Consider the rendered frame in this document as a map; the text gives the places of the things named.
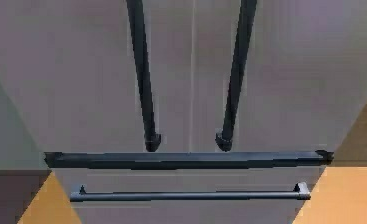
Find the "grey fridge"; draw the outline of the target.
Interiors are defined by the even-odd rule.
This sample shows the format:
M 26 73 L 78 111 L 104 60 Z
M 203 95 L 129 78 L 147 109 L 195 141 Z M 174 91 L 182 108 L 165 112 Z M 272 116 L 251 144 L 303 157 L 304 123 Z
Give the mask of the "grey fridge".
M 143 0 L 164 152 L 213 152 L 240 0 Z M 335 150 L 367 102 L 367 0 L 258 0 L 233 147 Z M 0 168 L 139 152 L 126 0 L 0 0 Z M 93 202 L 80 224 L 292 224 L 298 200 Z

